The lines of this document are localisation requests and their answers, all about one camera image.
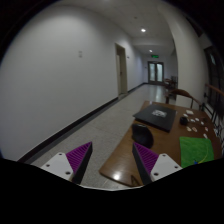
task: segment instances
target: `chair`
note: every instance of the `chair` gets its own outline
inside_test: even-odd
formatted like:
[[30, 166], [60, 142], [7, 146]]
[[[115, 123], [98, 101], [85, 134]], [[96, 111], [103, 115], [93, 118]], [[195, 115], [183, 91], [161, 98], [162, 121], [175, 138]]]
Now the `chair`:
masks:
[[191, 108], [193, 106], [193, 101], [195, 101], [198, 105], [199, 105], [199, 110], [202, 110], [202, 104], [196, 100], [193, 96], [191, 96], [187, 91], [185, 90], [182, 90], [182, 89], [173, 89], [171, 91], [169, 91], [168, 93], [165, 94], [165, 97], [166, 97], [166, 103], [169, 104], [169, 98], [170, 98], [170, 95], [180, 95], [180, 96], [185, 96], [185, 97], [188, 97], [188, 98], [191, 98], [192, 101], [191, 101]]
[[177, 85], [177, 77], [171, 76], [171, 79], [164, 79], [164, 84], [167, 89], [175, 89]]

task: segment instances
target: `hallway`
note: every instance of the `hallway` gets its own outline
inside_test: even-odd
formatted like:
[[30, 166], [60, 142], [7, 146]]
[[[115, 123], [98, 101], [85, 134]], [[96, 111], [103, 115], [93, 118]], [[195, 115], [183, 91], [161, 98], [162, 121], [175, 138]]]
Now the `hallway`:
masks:
[[48, 149], [46, 153], [37, 158], [31, 165], [41, 167], [58, 152], [67, 153], [72, 149], [92, 141], [93, 153], [90, 157], [81, 186], [105, 190], [129, 189], [128, 186], [111, 181], [99, 174], [99, 169], [116, 148], [132, 124], [134, 117], [145, 100], [165, 102], [164, 87], [143, 85], [117, 103], [109, 106], [107, 110], [97, 117], [90, 119], [78, 130], [69, 133], [69, 136], [58, 140], [58, 144]]

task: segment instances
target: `wooden table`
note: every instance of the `wooden table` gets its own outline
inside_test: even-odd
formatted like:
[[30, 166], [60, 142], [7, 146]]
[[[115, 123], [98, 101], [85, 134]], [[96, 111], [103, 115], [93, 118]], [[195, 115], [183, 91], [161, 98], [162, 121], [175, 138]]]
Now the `wooden table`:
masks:
[[[165, 106], [177, 111], [172, 129], [169, 133], [146, 125], [152, 132], [154, 137], [154, 145], [151, 148], [152, 151], [156, 152], [157, 154], [167, 153], [177, 164], [181, 166], [181, 150], [179, 137], [185, 136], [204, 138], [203, 134], [205, 133], [212, 142], [214, 159], [219, 159], [222, 157], [220, 140], [218, 137], [216, 137], [213, 124], [205, 112], [170, 104], [149, 101], [144, 102], [141, 110], [152, 103]], [[189, 115], [188, 118], [198, 118], [200, 120], [200, 122], [190, 123], [188, 125], [190, 128], [196, 127], [198, 132], [189, 132], [187, 131], [186, 126], [179, 123], [180, 117], [182, 117], [183, 114], [186, 113], [186, 110], [191, 110], [194, 112], [194, 115]], [[207, 119], [207, 121], [204, 122], [204, 126], [199, 125], [202, 121], [202, 117], [205, 117]], [[138, 121], [134, 121], [133, 123], [144, 124]], [[132, 140], [132, 128], [130, 126], [127, 133], [118, 144], [114, 152], [100, 168], [100, 174], [111, 180], [130, 187], [143, 186], [134, 156], [132, 154], [133, 143], [134, 141]]]

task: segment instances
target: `laptop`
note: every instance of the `laptop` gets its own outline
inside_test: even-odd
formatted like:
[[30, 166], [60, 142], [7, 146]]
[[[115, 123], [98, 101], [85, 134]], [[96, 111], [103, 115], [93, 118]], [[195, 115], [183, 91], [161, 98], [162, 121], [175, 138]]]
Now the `laptop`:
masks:
[[137, 121], [170, 132], [176, 116], [176, 110], [152, 104], [133, 115]]

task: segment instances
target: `doorway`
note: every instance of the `doorway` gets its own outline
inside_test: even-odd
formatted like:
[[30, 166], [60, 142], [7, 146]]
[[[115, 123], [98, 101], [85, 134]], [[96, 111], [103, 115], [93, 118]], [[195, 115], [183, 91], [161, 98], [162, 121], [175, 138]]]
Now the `doorway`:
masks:
[[164, 85], [163, 62], [148, 61], [148, 83], [152, 85]]
[[127, 67], [125, 48], [115, 44], [118, 96], [127, 94]]

